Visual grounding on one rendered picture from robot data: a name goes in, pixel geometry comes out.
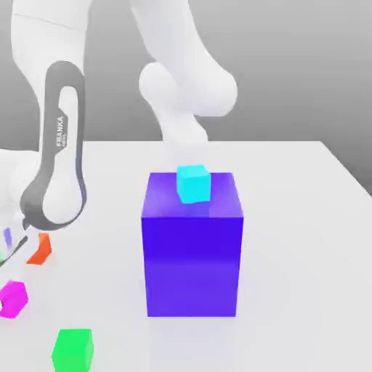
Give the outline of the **large blue box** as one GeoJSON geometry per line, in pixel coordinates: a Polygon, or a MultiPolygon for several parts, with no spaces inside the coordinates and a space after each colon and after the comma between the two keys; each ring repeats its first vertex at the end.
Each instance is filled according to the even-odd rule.
{"type": "Polygon", "coordinates": [[[142,209],[150,317],[236,314],[243,210],[234,176],[211,175],[211,200],[184,204],[174,173],[151,173],[142,209]]]}

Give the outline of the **small cyan cube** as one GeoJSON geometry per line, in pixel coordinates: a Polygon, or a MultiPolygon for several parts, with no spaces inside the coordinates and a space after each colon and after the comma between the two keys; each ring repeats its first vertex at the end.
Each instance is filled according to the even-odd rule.
{"type": "Polygon", "coordinates": [[[177,193],[183,203],[211,200],[211,173],[204,165],[177,167],[177,193]]]}

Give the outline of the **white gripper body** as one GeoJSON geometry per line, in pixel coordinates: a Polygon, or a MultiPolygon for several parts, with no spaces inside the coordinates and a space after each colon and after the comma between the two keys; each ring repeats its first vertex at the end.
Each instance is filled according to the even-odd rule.
{"type": "Polygon", "coordinates": [[[10,257],[0,263],[0,280],[20,280],[27,261],[39,248],[38,230],[29,227],[10,257]]]}

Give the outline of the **small orange cube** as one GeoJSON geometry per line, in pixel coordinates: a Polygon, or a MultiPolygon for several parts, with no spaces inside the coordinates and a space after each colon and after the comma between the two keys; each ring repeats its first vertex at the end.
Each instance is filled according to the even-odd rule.
{"type": "Polygon", "coordinates": [[[30,257],[26,264],[33,264],[41,266],[49,255],[52,253],[52,245],[50,242],[49,234],[46,232],[39,233],[38,248],[36,252],[30,257]]]}

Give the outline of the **small magenta cube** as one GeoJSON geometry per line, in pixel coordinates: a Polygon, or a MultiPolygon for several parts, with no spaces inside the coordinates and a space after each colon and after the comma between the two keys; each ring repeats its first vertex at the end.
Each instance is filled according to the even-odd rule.
{"type": "Polygon", "coordinates": [[[28,294],[24,282],[10,280],[0,290],[0,317],[14,319],[28,303],[28,294]]]}

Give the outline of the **small green cube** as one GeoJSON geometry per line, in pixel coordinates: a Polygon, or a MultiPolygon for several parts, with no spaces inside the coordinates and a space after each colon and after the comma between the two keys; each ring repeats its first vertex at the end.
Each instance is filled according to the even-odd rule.
{"type": "Polygon", "coordinates": [[[54,372],[90,372],[93,354],[90,328],[60,329],[51,356],[54,372]]]}

